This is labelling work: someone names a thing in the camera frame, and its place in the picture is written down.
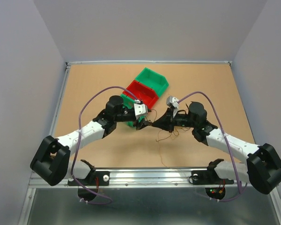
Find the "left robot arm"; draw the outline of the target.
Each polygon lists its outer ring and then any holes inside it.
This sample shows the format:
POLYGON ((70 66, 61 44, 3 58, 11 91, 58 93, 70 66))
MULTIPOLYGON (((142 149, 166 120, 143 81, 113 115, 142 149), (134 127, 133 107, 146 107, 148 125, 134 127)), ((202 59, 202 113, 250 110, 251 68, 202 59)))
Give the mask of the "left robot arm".
POLYGON ((59 184, 64 178, 77 178, 89 185, 95 179, 91 165, 83 160, 70 160, 70 157, 78 156, 81 147, 111 134, 118 122, 137 123, 147 114, 148 107, 142 101, 135 100, 133 107, 127 108, 121 96, 112 96, 105 108, 87 125, 64 136, 45 137, 30 168, 51 186, 59 184))

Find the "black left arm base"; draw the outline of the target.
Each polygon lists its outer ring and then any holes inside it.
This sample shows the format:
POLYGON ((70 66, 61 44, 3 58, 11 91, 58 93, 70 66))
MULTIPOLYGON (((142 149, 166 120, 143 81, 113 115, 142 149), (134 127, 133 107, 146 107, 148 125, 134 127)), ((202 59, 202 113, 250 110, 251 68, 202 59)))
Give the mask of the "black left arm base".
POLYGON ((100 186, 109 186, 109 171, 95 171, 91 172, 84 179, 77 179, 84 186, 96 186, 96 181, 98 181, 98 185, 100 186))

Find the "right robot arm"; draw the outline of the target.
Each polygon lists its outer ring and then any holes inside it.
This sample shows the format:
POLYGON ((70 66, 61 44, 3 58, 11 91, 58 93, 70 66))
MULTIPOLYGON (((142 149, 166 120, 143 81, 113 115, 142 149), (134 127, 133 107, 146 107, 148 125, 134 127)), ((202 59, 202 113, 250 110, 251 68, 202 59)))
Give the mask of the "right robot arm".
POLYGON ((251 184, 265 195, 281 183, 281 158, 272 145, 245 142, 223 132, 207 120, 207 112, 199 102, 191 102, 184 114, 169 107, 152 126, 170 133, 175 127, 191 128, 198 142, 229 154, 230 162, 218 159, 209 164, 206 177, 212 183, 235 180, 238 185, 251 184))

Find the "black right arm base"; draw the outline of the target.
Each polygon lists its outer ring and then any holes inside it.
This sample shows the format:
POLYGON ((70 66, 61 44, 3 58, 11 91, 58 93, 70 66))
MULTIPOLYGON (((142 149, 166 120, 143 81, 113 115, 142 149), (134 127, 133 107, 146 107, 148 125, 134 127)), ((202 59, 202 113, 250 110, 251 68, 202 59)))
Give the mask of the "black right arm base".
POLYGON ((233 180, 219 178, 213 170, 192 170, 188 181, 193 185, 234 184, 233 180))

